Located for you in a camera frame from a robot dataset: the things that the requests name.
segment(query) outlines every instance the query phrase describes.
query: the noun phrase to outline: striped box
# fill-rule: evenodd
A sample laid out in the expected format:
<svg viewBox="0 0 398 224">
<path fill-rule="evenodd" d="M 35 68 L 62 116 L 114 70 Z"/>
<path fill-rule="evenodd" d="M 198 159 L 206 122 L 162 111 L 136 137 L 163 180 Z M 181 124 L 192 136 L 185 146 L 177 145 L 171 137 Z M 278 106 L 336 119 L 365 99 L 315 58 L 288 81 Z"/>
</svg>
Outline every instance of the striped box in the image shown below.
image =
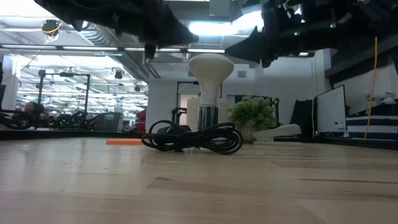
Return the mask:
<svg viewBox="0 0 398 224">
<path fill-rule="evenodd" d="M 351 138 L 364 138 L 368 117 L 347 118 L 346 125 Z M 367 138 L 398 141 L 398 116 L 371 116 Z"/>
</svg>

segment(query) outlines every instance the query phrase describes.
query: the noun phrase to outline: green plant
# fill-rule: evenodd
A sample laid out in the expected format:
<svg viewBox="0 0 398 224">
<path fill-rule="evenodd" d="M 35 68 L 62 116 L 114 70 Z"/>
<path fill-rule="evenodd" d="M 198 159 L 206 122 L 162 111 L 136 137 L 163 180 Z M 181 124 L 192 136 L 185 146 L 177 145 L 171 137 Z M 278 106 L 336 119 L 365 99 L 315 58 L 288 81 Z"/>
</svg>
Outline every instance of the green plant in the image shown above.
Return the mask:
<svg viewBox="0 0 398 224">
<path fill-rule="evenodd" d="M 245 96 L 229 111 L 231 112 L 229 120 L 238 128 L 249 126 L 262 130 L 276 127 L 275 108 L 271 106 L 269 99 Z"/>
</svg>

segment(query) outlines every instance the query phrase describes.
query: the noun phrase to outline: lamp base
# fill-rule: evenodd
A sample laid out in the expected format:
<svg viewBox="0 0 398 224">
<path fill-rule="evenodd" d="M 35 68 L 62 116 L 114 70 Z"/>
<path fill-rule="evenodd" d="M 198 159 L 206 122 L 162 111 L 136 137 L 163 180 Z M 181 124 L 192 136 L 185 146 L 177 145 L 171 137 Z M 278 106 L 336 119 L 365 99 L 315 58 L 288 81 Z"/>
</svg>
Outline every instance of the lamp base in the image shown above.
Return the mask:
<svg viewBox="0 0 398 224">
<path fill-rule="evenodd" d="M 200 106 L 198 130 L 202 131 L 218 124 L 218 108 L 216 106 Z"/>
</svg>

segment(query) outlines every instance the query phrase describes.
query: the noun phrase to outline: potted plant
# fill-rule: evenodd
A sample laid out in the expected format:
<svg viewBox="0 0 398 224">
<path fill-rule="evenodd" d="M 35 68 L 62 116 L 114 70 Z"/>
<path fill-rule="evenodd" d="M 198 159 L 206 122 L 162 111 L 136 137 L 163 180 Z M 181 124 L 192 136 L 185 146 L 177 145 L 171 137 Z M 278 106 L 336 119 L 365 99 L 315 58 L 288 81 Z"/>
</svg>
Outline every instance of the potted plant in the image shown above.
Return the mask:
<svg viewBox="0 0 398 224">
<path fill-rule="evenodd" d="M 277 125 L 269 99 L 245 96 L 242 101 L 229 109 L 229 120 L 240 130 L 245 142 L 253 142 L 254 132 L 274 128 Z"/>
</svg>

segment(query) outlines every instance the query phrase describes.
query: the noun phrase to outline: white lamp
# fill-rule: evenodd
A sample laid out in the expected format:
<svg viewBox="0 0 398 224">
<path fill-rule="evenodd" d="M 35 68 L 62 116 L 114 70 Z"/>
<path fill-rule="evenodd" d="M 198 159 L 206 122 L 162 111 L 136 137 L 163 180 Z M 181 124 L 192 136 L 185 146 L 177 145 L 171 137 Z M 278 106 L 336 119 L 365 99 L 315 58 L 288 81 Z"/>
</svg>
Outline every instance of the white lamp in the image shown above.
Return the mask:
<svg viewBox="0 0 398 224">
<path fill-rule="evenodd" d="M 219 54 L 200 54 L 189 62 L 189 70 L 198 80 L 201 93 L 198 129 L 204 130 L 217 124 L 217 95 L 222 82 L 234 70 L 233 62 Z"/>
</svg>

